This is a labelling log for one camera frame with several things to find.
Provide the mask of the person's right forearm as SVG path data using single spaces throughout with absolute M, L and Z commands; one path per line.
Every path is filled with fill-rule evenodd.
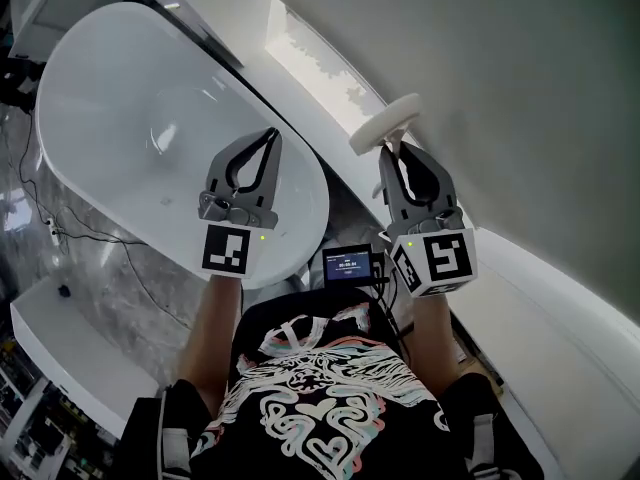
M 410 368 L 431 394 L 440 397 L 460 377 L 447 298 L 416 298 L 410 310 Z

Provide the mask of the person's left forearm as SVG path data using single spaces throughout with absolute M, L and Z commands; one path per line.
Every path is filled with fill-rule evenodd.
M 213 419 L 226 393 L 241 288 L 238 278 L 210 277 L 178 363 L 177 379 L 196 388 Z

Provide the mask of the small black monitor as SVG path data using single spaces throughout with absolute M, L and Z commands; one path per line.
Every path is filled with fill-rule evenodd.
M 375 253 L 370 244 L 324 249 L 322 268 L 327 288 L 381 288 L 389 281 L 384 254 Z

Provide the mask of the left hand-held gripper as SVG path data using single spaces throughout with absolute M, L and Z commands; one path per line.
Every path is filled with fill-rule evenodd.
M 243 186 L 239 171 L 258 152 L 262 156 L 254 180 Z M 236 139 L 213 158 L 205 182 L 208 191 L 199 195 L 203 271 L 238 279 L 254 274 L 279 220 L 271 207 L 281 152 L 282 136 L 269 127 Z M 233 199 L 237 197 L 248 197 L 253 205 L 238 204 Z

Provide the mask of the person's black printed shirt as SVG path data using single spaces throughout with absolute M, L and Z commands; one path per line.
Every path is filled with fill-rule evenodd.
M 440 397 L 352 289 L 255 305 L 232 344 L 215 419 L 178 380 L 139 399 L 110 480 L 544 480 L 489 380 Z

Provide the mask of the white round brush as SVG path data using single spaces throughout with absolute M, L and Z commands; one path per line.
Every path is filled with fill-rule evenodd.
M 361 156 L 375 147 L 389 143 L 397 155 L 409 124 L 421 114 L 422 108 L 422 99 L 417 93 L 396 99 L 351 135 L 349 144 L 352 150 L 357 156 Z

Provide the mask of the white bathtub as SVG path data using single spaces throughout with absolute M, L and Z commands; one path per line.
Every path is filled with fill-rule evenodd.
M 296 273 L 324 235 L 329 194 L 311 148 L 146 6 L 102 7 L 64 35 L 39 84 L 35 126 L 64 185 L 195 274 L 206 234 L 198 197 L 214 156 L 239 137 L 275 128 L 283 138 L 273 203 L 278 223 L 261 240 L 245 287 Z

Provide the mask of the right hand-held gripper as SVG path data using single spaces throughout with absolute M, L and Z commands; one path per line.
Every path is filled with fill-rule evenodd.
M 388 146 L 381 147 L 379 172 L 391 215 L 389 257 L 411 296 L 456 291 L 477 277 L 477 257 L 474 232 L 464 226 L 462 209 L 454 207 L 451 176 L 429 153 L 407 142 L 400 145 L 399 160 Z M 445 210 L 411 209 L 413 201 Z

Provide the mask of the cluttered shelf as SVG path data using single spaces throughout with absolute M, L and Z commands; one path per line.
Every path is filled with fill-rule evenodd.
M 109 480 L 117 443 L 0 337 L 0 480 Z

